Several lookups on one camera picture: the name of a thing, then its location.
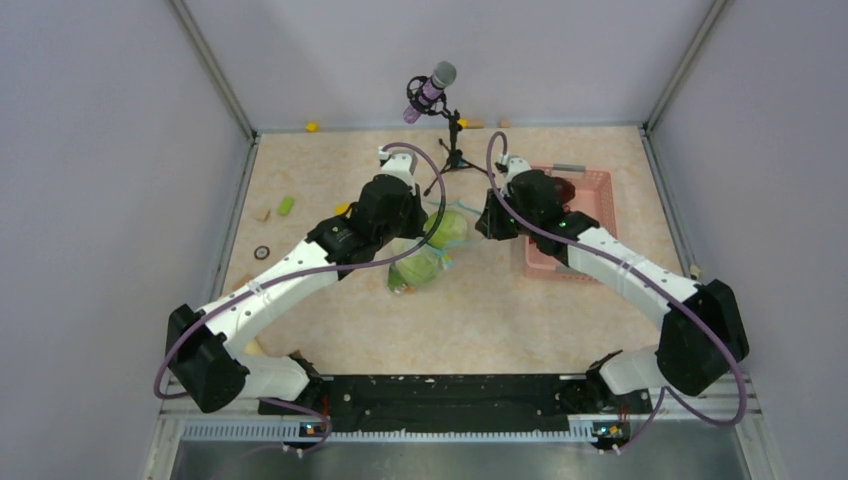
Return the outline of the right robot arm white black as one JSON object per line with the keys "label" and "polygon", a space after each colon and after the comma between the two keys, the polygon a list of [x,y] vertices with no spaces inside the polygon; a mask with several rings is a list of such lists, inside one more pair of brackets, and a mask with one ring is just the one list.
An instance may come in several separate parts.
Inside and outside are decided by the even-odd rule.
{"label": "right robot arm white black", "polygon": [[544,255],[585,274],[630,302],[660,331],[659,342],[612,353],[593,365],[589,404],[612,412],[627,393],[671,386],[702,393],[744,360],[750,346],[731,287],[670,272],[626,247],[591,216],[564,207],[559,182],[542,170],[511,173],[487,192],[475,228],[488,239],[530,238]]}

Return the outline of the clear zip bag blue zipper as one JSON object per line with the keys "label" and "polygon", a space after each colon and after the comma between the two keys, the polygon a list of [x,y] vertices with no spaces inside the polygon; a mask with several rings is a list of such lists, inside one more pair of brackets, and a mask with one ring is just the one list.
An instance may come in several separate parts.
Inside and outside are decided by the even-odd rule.
{"label": "clear zip bag blue zipper", "polygon": [[386,286],[394,294],[412,293],[433,283],[454,264],[453,256],[483,240],[474,228],[482,211],[461,200],[449,203],[433,236],[416,252],[392,262]]}

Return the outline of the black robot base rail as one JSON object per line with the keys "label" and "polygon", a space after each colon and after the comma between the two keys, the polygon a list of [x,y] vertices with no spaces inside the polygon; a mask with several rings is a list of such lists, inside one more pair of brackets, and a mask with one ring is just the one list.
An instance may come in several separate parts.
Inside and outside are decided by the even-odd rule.
{"label": "black robot base rail", "polygon": [[615,396],[583,374],[336,375],[296,403],[337,433],[557,432],[581,414],[625,420],[653,408],[645,390]]}

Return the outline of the round green fruit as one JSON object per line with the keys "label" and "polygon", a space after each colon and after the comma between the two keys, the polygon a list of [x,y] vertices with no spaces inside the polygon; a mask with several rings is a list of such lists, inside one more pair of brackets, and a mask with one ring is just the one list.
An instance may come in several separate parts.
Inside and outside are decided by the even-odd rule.
{"label": "round green fruit", "polygon": [[437,249],[446,249],[465,242],[468,238],[468,221],[466,217],[454,210],[446,210],[441,222],[428,244]]}

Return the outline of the red apple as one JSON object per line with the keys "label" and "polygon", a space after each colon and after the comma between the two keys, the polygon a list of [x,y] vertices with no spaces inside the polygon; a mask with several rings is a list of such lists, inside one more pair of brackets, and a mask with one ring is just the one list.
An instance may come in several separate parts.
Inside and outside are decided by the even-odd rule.
{"label": "red apple", "polygon": [[572,182],[562,177],[554,177],[554,189],[562,205],[567,205],[576,196],[576,188]]}

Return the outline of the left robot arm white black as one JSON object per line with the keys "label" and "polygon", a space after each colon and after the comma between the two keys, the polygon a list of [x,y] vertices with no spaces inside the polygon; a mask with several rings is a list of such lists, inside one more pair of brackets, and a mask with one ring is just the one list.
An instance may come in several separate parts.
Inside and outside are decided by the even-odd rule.
{"label": "left robot arm white black", "polygon": [[357,269],[378,265],[379,250],[396,238],[423,236],[426,214],[409,174],[380,173],[361,190],[346,215],[319,222],[253,285],[198,310],[183,304],[168,317],[165,368],[203,413],[252,393],[277,396],[297,413],[319,404],[320,386],[295,361],[258,366],[242,353],[251,338],[309,295]]}

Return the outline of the green cabbage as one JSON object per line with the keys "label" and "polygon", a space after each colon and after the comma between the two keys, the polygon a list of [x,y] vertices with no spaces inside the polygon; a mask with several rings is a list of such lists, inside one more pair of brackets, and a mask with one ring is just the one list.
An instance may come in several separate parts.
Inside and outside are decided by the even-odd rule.
{"label": "green cabbage", "polygon": [[421,249],[396,260],[392,267],[406,286],[418,288],[433,282],[445,270],[445,263],[435,251]]}

